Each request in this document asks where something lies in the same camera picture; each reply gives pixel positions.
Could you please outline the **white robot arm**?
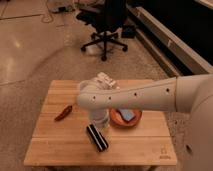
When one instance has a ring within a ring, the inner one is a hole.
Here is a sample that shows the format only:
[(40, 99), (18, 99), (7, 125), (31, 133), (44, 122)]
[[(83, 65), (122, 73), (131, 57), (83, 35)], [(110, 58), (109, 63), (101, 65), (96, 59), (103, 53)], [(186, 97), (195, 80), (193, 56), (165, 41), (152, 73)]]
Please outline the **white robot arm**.
[(102, 80), (84, 81), (77, 96), (82, 108), (128, 108), (188, 113), (182, 171), (213, 171), (213, 74), (173, 77), (145, 85), (102, 89)]

